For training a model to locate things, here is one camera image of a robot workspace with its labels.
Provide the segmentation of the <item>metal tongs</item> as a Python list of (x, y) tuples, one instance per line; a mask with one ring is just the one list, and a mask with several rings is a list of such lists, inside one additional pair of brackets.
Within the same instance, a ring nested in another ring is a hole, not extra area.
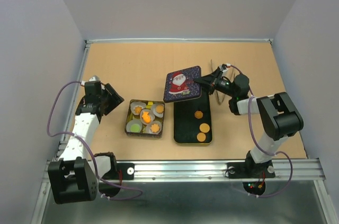
[[(211, 68), (211, 72), (213, 73), (215, 70), (213, 69), (213, 62), (212, 62), (212, 60), (210, 60), (210, 68)], [(234, 72), (234, 69), (235, 69), (234, 65), (231, 64), (231, 67), (228, 69), (228, 71), (227, 71), (226, 73), (222, 74), (222, 75), (223, 75), (223, 77), (227, 77), (227, 78), (232, 82), (232, 84), (233, 84), (233, 89), (234, 89), (234, 93), (235, 93), (235, 85), (234, 85), (234, 82), (230, 79), (230, 76), (231, 76), (232, 73)], [(218, 92), (218, 91), (214, 91), (214, 95), (216, 96), (216, 100), (217, 100), (218, 105), (222, 105), (223, 102), (224, 102), (225, 99), (226, 99), (226, 96), (227, 96), (226, 94), (221, 93), (221, 92)]]

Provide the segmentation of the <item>orange swirl cookie top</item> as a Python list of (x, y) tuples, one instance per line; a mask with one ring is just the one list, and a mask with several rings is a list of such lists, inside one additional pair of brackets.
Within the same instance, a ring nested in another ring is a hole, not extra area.
[(135, 114), (139, 114), (141, 111), (142, 111), (142, 106), (136, 106), (135, 108), (134, 108), (134, 112), (135, 112)]

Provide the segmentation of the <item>gold tin lid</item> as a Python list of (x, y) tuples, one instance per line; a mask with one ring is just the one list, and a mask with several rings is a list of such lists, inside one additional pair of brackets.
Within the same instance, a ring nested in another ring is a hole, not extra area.
[(173, 103), (201, 96), (201, 86), (194, 80), (201, 77), (201, 67), (193, 66), (166, 75), (163, 101)]

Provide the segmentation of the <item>green round cookie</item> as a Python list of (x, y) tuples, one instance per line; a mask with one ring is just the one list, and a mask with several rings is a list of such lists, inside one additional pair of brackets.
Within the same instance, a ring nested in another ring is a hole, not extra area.
[(132, 124), (131, 127), (130, 127), (130, 131), (133, 132), (133, 133), (139, 133), (140, 132), (140, 125), (139, 124)]

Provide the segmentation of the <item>gold cookie tin box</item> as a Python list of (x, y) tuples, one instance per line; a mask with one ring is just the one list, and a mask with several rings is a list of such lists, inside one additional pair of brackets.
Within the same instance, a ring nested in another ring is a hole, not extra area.
[(131, 100), (124, 131), (131, 137), (161, 138), (165, 103), (161, 101)]

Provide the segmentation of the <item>orange fish cookie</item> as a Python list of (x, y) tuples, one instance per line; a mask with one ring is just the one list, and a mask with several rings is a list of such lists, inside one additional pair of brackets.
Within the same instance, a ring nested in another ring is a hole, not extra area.
[(149, 112), (143, 111), (141, 114), (141, 118), (145, 124), (149, 124), (152, 121), (152, 117), (150, 116)]

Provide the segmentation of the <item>orange flower cookie bottom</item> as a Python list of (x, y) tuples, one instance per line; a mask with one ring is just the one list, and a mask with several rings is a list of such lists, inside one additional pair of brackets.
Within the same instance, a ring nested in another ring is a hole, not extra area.
[(160, 130), (160, 126), (157, 123), (153, 123), (150, 129), (152, 133), (157, 133)]

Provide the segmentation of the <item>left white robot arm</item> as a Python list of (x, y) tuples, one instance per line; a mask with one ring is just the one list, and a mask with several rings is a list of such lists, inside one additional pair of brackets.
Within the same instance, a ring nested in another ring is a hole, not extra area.
[(68, 143), (57, 161), (50, 162), (48, 176), (57, 204), (93, 201), (99, 190), (99, 169), (89, 144), (102, 116), (108, 115), (124, 99), (110, 84), (100, 80), (81, 82), (85, 95), (76, 112)]

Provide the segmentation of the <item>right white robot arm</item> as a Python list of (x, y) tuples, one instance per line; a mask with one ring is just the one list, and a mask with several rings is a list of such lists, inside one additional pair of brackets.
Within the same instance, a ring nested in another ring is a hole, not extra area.
[(247, 115), (254, 148), (243, 163), (232, 164), (229, 177), (257, 177), (272, 167), (272, 159), (284, 152), (281, 145), (303, 129), (304, 121), (288, 93), (255, 97), (249, 85), (249, 78), (239, 73), (233, 80), (217, 69), (213, 73), (196, 78), (209, 94), (218, 91), (230, 96), (229, 108), (234, 115)]

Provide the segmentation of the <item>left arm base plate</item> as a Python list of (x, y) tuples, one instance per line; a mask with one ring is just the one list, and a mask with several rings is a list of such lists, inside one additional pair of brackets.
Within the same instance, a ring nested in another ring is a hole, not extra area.
[(135, 165), (134, 163), (117, 163), (102, 178), (105, 180), (123, 180), (130, 181), (134, 179)]

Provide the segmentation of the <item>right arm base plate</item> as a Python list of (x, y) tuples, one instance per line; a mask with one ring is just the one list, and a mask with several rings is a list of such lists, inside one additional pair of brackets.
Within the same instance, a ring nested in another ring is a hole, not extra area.
[(230, 162), (227, 164), (227, 174), (230, 179), (250, 179), (250, 178), (275, 178), (275, 172), (270, 173), (269, 167), (273, 166), (271, 162), (268, 164), (254, 164), (249, 166), (244, 162)]

